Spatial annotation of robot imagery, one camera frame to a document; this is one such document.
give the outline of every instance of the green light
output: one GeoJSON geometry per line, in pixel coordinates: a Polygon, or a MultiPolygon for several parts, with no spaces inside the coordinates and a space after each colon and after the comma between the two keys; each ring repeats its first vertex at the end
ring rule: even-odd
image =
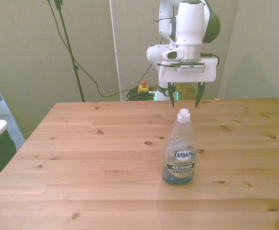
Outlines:
{"type": "Polygon", "coordinates": [[[153,101],[157,101],[157,92],[154,94],[153,101]]]}

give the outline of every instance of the clear plastic bottle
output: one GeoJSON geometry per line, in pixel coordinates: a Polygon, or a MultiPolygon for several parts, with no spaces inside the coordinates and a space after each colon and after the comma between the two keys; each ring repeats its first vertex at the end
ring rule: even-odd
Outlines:
{"type": "Polygon", "coordinates": [[[188,109],[181,109],[162,150],[163,180],[187,184],[193,178],[199,158],[199,145],[188,109]]]}

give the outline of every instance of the bottle cap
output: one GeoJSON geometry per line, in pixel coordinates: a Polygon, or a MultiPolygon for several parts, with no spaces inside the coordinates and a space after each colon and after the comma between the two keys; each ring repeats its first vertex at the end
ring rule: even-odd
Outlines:
{"type": "Polygon", "coordinates": [[[145,80],[143,80],[143,81],[141,82],[141,86],[142,86],[143,88],[147,87],[147,82],[146,82],[145,80]]]}
{"type": "Polygon", "coordinates": [[[186,123],[190,121],[190,113],[188,109],[180,109],[178,114],[178,121],[181,123],[186,123]]]}

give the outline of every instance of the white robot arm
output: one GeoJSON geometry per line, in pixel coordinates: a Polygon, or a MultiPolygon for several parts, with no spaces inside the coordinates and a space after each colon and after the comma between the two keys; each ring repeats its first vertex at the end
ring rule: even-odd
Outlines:
{"type": "Polygon", "coordinates": [[[207,0],[161,0],[159,33],[170,43],[147,50],[147,59],[158,72],[158,100],[173,102],[176,82],[215,80],[218,59],[201,58],[201,49],[202,43],[213,41],[219,31],[220,21],[207,0]],[[176,16],[174,7],[178,7],[176,16]]]}

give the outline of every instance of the gray wall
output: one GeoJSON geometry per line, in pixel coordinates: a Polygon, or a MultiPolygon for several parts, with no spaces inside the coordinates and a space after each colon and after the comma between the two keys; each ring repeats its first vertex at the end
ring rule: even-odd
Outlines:
{"type": "MultiPolygon", "coordinates": [[[[203,51],[218,55],[221,62],[217,67],[217,80],[213,83],[207,83],[204,98],[214,98],[218,95],[238,1],[208,1],[220,18],[221,31],[216,40],[203,45],[203,51]]],[[[129,89],[136,85],[150,66],[145,56],[146,50],[149,46],[159,44],[162,38],[158,33],[158,23],[152,21],[158,20],[159,3],[158,0],[112,0],[121,89],[129,89]]],[[[157,84],[157,79],[157,71],[154,67],[144,78],[149,84],[157,84]]]]}
{"type": "MultiPolygon", "coordinates": [[[[109,1],[63,2],[77,61],[100,84],[103,94],[118,92],[109,1]]],[[[118,95],[100,97],[89,77],[79,74],[87,102],[119,100],[118,95]]],[[[0,93],[25,138],[55,103],[81,101],[70,55],[45,0],[0,1],[0,93]]]]}
{"type": "Polygon", "coordinates": [[[239,1],[219,97],[279,98],[279,1],[239,1]]]}

